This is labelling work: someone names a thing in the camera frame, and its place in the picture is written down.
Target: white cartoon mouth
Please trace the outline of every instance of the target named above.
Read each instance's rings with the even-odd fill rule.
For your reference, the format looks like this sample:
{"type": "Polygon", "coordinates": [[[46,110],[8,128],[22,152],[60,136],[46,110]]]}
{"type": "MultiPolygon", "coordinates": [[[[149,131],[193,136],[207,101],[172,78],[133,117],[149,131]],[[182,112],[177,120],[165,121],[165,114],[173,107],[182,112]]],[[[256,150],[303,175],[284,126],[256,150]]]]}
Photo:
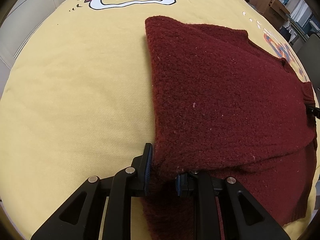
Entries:
{"type": "Polygon", "coordinates": [[[147,0],[147,1],[129,1],[119,4],[103,4],[102,0],[92,0],[89,3],[89,6],[95,10],[107,9],[107,8],[119,8],[125,7],[132,4],[145,4],[145,3],[158,3],[164,5],[174,4],[176,0],[147,0]]]}

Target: dark red knit sweater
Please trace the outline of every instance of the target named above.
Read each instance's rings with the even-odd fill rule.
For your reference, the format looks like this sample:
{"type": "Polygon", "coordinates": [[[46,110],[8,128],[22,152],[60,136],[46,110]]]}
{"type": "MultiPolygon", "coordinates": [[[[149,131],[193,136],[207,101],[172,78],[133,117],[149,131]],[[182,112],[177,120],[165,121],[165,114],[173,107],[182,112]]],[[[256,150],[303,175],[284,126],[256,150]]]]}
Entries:
{"type": "Polygon", "coordinates": [[[191,240],[192,200],[176,175],[207,170],[237,178],[280,225],[306,214],[316,168],[310,82],[243,30],[146,20],[156,121],[144,212],[154,240],[191,240]]]}

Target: black bag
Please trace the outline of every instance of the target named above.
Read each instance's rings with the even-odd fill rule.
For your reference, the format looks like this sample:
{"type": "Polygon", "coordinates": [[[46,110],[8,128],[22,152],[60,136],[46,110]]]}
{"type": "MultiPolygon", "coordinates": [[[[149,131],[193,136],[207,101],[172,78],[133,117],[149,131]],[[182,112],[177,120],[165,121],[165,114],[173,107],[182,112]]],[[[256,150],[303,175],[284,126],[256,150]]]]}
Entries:
{"type": "Polygon", "coordinates": [[[285,28],[284,26],[281,27],[281,29],[279,30],[279,33],[281,34],[282,37],[284,37],[284,39],[289,42],[290,38],[291,38],[291,33],[290,31],[292,30],[292,27],[289,26],[287,28],[285,28]]]}

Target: red sweater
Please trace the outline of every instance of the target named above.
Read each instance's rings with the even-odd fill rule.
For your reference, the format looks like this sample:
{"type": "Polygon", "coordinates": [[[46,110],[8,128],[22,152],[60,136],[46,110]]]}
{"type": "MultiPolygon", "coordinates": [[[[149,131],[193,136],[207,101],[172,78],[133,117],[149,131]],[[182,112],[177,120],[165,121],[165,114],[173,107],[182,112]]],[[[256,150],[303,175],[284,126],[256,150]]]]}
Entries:
{"type": "Polygon", "coordinates": [[[144,212],[153,239],[192,239],[192,199],[177,197],[173,182],[186,171],[235,177],[282,226],[304,217],[316,168],[311,83],[243,30],[158,16],[146,34],[156,142],[144,212]]]}

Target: wooden drawer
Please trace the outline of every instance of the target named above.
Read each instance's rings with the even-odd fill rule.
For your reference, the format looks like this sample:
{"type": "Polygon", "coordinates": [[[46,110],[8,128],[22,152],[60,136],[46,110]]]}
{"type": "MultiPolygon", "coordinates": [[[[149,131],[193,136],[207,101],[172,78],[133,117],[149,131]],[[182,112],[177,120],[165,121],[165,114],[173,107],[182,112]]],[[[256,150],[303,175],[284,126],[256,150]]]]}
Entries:
{"type": "Polygon", "coordinates": [[[268,6],[263,16],[277,31],[279,31],[281,26],[286,22],[286,20],[270,6],[268,6]]]}
{"type": "Polygon", "coordinates": [[[285,21],[288,20],[286,14],[290,14],[290,12],[279,0],[271,0],[269,6],[275,10],[285,21]]]}

